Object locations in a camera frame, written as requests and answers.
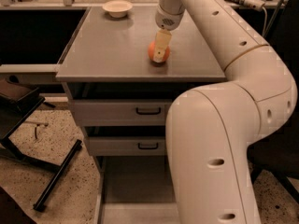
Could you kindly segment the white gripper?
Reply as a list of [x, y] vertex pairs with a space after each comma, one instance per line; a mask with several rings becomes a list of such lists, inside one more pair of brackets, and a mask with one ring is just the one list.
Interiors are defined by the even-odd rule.
[[155, 21], [158, 27], [162, 29], [157, 32], [154, 40], [153, 61], [156, 63], [163, 63], [166, 61], [168, 54], [167, 49], [169, 48], [172, 38], [169, 31], [173, 31], [179, 27], [184, 12], [184, 6], [157, 6]]

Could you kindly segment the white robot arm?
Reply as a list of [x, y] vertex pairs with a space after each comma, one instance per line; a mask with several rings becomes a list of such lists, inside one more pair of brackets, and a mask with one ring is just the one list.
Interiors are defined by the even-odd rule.
[[160, 0], [156, 21], [189, 14], [226, 79], [183, 92], [166, 118], [181, 224], [261, 224], [247, 148], [291, 116], [297, 87], [273, 48], [224, 0]]

